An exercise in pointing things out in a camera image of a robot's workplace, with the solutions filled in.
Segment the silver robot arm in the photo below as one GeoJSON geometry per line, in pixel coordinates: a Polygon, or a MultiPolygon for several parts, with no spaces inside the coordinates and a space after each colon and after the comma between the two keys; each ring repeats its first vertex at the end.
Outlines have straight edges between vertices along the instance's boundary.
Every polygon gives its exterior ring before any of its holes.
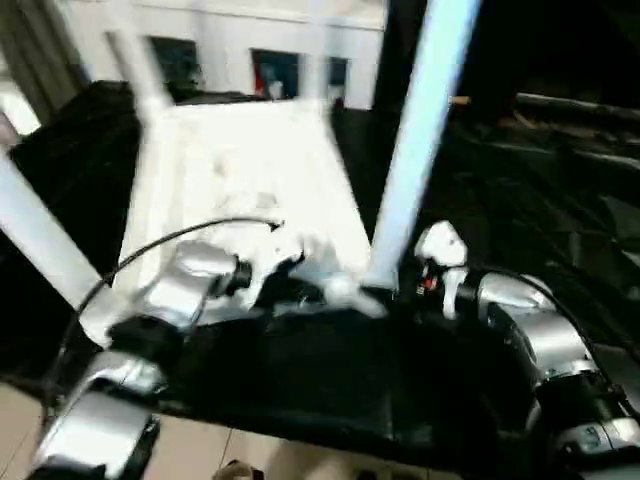
{"type": "Polygon", "coordinates": [[[224,250],[197,241],[178,244],[49,426],[30,478],[140,478],[160,427],[144,398],[163,387],[166,367],[205,301],[250,281],[251,266],[224,250]]]}
{"type": "Polygon", "coordinates": [[[585,479],[640,478],[637,414],[543,282],[463,266],[466,246],[446,222],[423,234],[416,256],[424,262],[419,297],[451,325],[479,322],[499,332],[515,353],[551,430],[549,458],[585,479]]]}

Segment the black tabletop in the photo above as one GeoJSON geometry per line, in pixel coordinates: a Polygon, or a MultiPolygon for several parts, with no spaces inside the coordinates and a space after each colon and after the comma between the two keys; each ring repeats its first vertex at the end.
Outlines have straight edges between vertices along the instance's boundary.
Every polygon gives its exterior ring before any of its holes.
{"type": "MultiPolygon", "coordinates": [[[[372,236],[398,116],[336,107],[331,122],[372,236]]],[[[569,139],[558,147],[556,137],[452,118],[416,235],[444,218],[473,262],[542,277],[623,371],[620,337],[640,340],[637,152],[569,139]]],[[[100,272],[118,257],[138,139],[129,91],[98,83],[12,152],[100,272]]],[[[0,366],[6,379],[38,392],[71,312],[4,238],[2,252],[10,320],[0,366]]],[[[403,269],[410,263],[408,256],[403,269]]],[[[500,343],[453,334],[424,315],[420,322],[402,308],[382,320],[352,311],[265,315],[200,328],[156,406],[434,468],[529,471],[523,427],[531,399],[500,343]]]]}

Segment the tiled floor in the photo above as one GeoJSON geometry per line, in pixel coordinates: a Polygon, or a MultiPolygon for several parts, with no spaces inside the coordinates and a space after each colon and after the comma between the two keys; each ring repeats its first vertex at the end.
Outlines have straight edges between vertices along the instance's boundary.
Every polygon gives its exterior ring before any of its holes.
{"type": "MultiPolygon", "coordinates": [[[[0,480],[25,478],[38,432],[39,405],[0,385],[0,480]]],[[[455,480],[458,477],[366,455],[164,417],[146,480],[205,480],[231,460],[264,471],[267,480],[351,480],[373,470],[379,480],[455,480]]]]}

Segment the light blue pole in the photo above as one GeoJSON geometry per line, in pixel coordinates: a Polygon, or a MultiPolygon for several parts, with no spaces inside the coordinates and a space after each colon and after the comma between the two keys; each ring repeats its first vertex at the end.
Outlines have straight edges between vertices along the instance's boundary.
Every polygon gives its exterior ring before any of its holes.
{"type": "Polygon", "coordinates": [[[393,288],[426,190],[481,0],[430,0],[363,283],[393,288]]]}

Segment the white wall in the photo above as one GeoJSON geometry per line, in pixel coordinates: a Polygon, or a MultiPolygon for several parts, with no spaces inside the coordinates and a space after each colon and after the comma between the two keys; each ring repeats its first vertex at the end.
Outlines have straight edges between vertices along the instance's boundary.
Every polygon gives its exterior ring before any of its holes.
{"type": "MultiPolygon", "coordinates": [[[[70,28],[93,80],[121,80],[105,33],[105,0],[66,2],[70,28]]],[[[254,93],[251,49],[305,53],[309,0],[132,0],[144,35],[192,40],[207,88],[254,93]]],[[[386,21],[384,0],[326,0],[328,55],[346,58],[345,103],[371,107],[386,21]]]]}

